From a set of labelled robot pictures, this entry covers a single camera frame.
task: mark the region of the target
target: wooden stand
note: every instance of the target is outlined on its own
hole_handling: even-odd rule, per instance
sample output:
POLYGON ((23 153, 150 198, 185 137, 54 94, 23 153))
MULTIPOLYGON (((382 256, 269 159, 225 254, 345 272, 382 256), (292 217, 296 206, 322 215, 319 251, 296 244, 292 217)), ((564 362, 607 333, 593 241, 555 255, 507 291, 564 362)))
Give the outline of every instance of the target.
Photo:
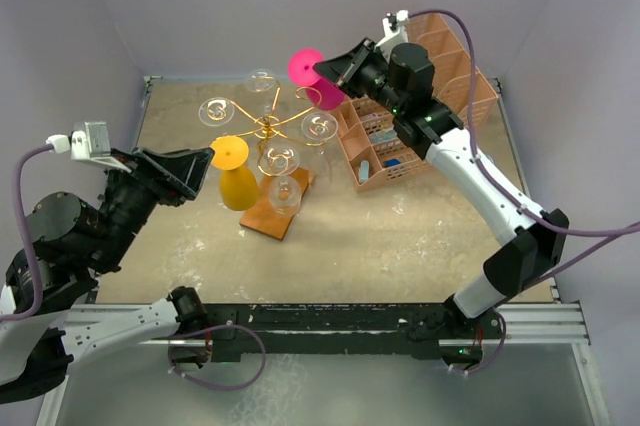
MULTIPOLYGON (((309 171, 298 168, 291 173, 291 177, 300 184, 302 198, 304 198, 309 188, 309 171)), ((273 177, 266 176, 260 182, 260 198, 253 207, 247 209, 242 215, 240 226, 282 241, 293 221, 293 216, 289 218, 281 216, 271 207, 267 193, 272 180, 273 177)))

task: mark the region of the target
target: blue object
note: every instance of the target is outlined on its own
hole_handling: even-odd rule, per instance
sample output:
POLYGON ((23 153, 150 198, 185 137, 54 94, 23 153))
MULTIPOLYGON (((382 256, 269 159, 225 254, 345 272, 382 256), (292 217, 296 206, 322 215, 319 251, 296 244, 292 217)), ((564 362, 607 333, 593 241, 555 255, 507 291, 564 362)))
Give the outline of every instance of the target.
POLYGON ((362 184, 367 179, 369 179, 369 161, 365 159, 360 163, 360 170, 358 171, 358 182, 362 184))

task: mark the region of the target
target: beige table surface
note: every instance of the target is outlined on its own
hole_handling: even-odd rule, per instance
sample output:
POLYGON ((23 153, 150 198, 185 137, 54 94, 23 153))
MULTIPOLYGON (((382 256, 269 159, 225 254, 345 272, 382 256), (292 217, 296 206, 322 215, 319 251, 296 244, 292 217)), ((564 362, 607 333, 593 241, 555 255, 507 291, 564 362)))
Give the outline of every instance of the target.
MULTIPOLYGON (((230 97, 255 114, 270 100, 240 84, 156 84, 138 145, 157 152, 201 148, 222 133, 250 128, 239 112, 221 128, 203 125, 198 107, 214 96, 230 97)), ((280 104, 280 119, 307 107, 290 86, 280 104)), ((299 128, 294 121, 286 131, 299 135, 299 128)), ((519 184, 497 107, 479 143, 519 184)), ((303 149, 302 165, 317 164, 312 148, 303 149)), ((212 303, 436 302, 472 280, 497 250, 480 215, 439 172, 356 194, 337 139, 326 156, 332 182, 308 192, 283 242, 239 226, 241 213, 223 206, 218 172, 211 168, 194 202, 156 208, 122 271, 101 277, 98 302, 152 302, 179 285, 194 286, 212 303)), ((253 147, 254 171, 256 159, 253 147)), ((546 284, 518 299, 552 300, 546 284)))

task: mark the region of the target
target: cable connector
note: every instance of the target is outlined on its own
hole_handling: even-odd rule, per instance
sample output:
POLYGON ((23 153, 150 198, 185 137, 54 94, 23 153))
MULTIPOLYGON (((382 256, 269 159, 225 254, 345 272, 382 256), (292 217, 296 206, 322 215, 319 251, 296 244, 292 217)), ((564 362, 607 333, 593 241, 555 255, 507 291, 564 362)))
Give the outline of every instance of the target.
POLYGON ((49 136, 47 138, 47 144, 51 144, 53 146, 53 150, 58 154, 66 153, 71 149, 69 136, 65 136, 64 134, 54 134, 53 136, 49 136))

